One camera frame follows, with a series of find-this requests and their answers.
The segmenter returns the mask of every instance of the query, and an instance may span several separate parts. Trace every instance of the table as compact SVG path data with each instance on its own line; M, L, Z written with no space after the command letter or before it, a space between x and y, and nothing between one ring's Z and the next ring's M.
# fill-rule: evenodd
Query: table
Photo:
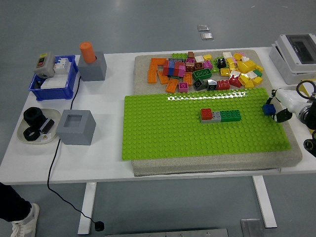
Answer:
M274 88L287 86L269 58L270 47L247 49L253 49L257 52ZM166 53L171 52L105 54L108 66L105 81L82 81L73 106L73 109L76 110L90 110L92 112L97 123L92 144L91 146L72 146L61 143L52 169L51 183L91 184L91 182L104 181L261 176L316 172L316 159L303 147L303 142L305 139L310 138L310 133L306 126L293 117L289 123L303 154L302 161L296 167L283 168L282 170L228 171L134 177L131 162L121 160L124 97L125 95L133 94L134 58L138 55ZM70 108L70 103L70 100L37 102L35 96L30 93L23 111L35 106L57 109L62 112L64 109ZM22 118L23 113L21 113L0 166L0 181L13 185L44 184L47 182L48 170L58 139L45 145L36 146L21 143L17 139L16 131Z

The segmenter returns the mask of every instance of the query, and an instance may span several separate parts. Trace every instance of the lego brick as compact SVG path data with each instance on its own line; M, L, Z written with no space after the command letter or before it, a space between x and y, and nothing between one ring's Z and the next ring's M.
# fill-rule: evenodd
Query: lego brick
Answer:
M159 159L289 150L291 146L282 124L264 116L262 112L262 106L268 97L266 89L260 87L177 93L172 96L170 94L126 96L122 159ZM199 112L201 108L208 106L215 111L239 109L242 119L231 123L201 124Z
M172 76L174 72L174 61L169 61L168 75Z
M212 110L210 108L201 109L201 119L210 120L213 118Z
M242 84L241 84L241 82L238 80L238 76L234 76L234 75L232 75L232 76L230 76L230 78L229 78L229 84L230 85L233 85L233 86L235 86L235 87L238 87L238 88L241 88L241 86L242 86Z
M212 55L207 54L207 55L204 55L203 58L205 61L207 61L207 60L212 60L213 57L212 57Z
M218 67L218 69L225 68L226 67L226 60L224 58L218 58L217 59L217 67Z
M242 54L240 54L240 53L235 53L235 54L233 55L233 57L234 57L237 61L241 61Z
M204 67L204 68L209 68L209 69L212 69L212 68L213 68L212 63L211 63L211 61L209 61L209 60L206 60L206 61L203 62L202 64L203 64L203 67Z
M96 122L90 110L64 110L56 133L67 145L91 145Z
M263 111L263 114L264 115L274 115L277 111L276 111L276 108L273 104L264 104L262 106L262 111Z
M151 58L150 64L157 65L157 66L163 66L166 58Z
M196 80L196 82L194 82L193 86L196 90L204 90L207 87L206 83L201 79Z
M221 76L222 77L229 77L230 71L228 68L221 68Z
M195 60L196 60L197 63L203 63L204 62L203 56L195 56Z
M169 61L168 60L165 60L164 64L163 64L163 71L162 71L162 74L164 76L167 76L169 73Z
M252 80L252 79L255 79L258 75L255 74L253 71L250 71L248 73L246 73L247 76Z
M255 74L257 74L258 77L262 77L262 72L259 71L258 69L253 70L253 72L254 72Z
M259 70L261 73L263 72L263 67L261 67L259 65L256 65L255 69Z
M194 58L194 53L192 51L188 52L188 58Z
M216 90L217 82L212 79L207 79L207 90Z
M230 52L223 52L223 57L224 57L225 59L231 58L231 57L232 57L232 53L230 53Z
M203 63L194 63L194 71L198 71L202 69L204 69Z
M188 86L192 85L192 73L191 72L185 72L183 76L183 82L187 82Z
M234 121L240 121L241 115L239 110L226 110L226 111L220 111L221 113L221 122L234 122Z
M178 82L178 79L171 78L167 85L166 92L174 93L176 91Z
M186 63L195 63L196 60L194 58L187 58Z
M212 76L212 72L209 68L206 68L206 69L202 69L202 70L199 70L199 71L195 71L193 72L193 78L195 80L198 80L198 79L208 79Z
M173 53L172 57L173 58L184 58L184 59L187 59L188 58L188 54L187 53Z
M194 72L194 63L186 63L186 72Z
M162 71L158 71L158 76L159 76L161 85L165 85L169 83L169 78L167 76L164 76L162 74Z
M254 85L259 85L263 79L261 77L256 77L254 80L252 80Z
M168 58L168 61L174 61L174 62L182 62L182 63L184 63L184 58Z
M86 63L83 57L80 57L78 70L82 81L100 81L105 80L107 72L107 63L105 62L103 52L94 52L97 59L93 63Z
M216 90L229 90L231 85L228 80L218 80Z
M188 92L189 86L187 82L179 82L179 92Z
M157 72L155 70L148 71L148 83L149 84L157 83Z
M245 84L245 88L254 88L255 85L253 84L252 80L249 80L246 84Z

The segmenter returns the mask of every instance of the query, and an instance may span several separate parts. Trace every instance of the black cable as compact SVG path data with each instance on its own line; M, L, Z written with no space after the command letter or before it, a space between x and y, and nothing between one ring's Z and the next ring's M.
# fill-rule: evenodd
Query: black cable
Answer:
M297 92L301 97L303 97L304 99L316 101L316 98L305 96L305 95L303 95L303 94L300 92L300 90L299 90L300 85L302 85L302 84L304 84L304 83L306 83L306 82L312 84L312 86L313 86L313 88L314 88L314 93L316 93L316 85L315 85L312 81L310 81L310 80L303 80L303 81L301 81L300 83L298 83L297 86L296 86L296 92Z
M73 109L73 103L74 103L74 100L75 100L75 98L76 98L76 96L78 94L78 91L79 91L80 79L81 79L81 76L79 77L79 80L78 80L78 87L77 87L76 93L75 93L75 95L73 97L73 100L71 101L71 105L70 105L70 109L71 110ZM51 169L52 169L52 167L54 165L54 162L55 162L55 159L56 159L56 156L57 156L57 152L58 152L58 148L59 148L59 145L60 145L60 141L61 141L61 139L59 138L58 144L57 144L57 147L56 147L56 151L55 151L55 155L54 155L53 161L52 161L52 163L50 165L50 168L49 168L48 178L47 178L47 187L48 187L49 190L51 190L53 193L55 193L62 201L66 202L70 206L72 206L74 210L80 212L85 218L90 219L94 223L96 231L102 231L102 230L104 230L104 223L103 222L101 222L101 221L97 221L97 222L93 221L93 219L91 217L86 216L82 211L80 211L79 209L75 208L75 206L71 202L65 200L58 192L56 192L55 190L51 189L50 186L49 186L50 173L51 173Z

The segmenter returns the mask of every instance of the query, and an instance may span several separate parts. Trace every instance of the orange lego brick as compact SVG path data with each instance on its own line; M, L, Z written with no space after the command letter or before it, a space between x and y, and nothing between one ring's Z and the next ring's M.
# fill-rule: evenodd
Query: orange lego brick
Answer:
M159 76L161 85L165 85L169 83L169 77L163 75L162 71L158 71L158 76Z
M166 88L166 92L174 93L176 91L178 82L178 79L171 78Z
M184 74L183 82L187 82L188 86L192 85L192 72L186 72Z
M154 70L148 71L148 83L154 84L157 83L157 72Z
M152 58L150 64L163 66L166 60L167 60L166 58Z

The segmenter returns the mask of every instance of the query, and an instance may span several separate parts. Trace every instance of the person's leg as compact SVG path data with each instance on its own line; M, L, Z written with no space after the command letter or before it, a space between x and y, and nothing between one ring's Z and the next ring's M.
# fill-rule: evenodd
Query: person's leg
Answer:
M32 205L10 186L0 183L0 218L8 222L20 221L28 216Z

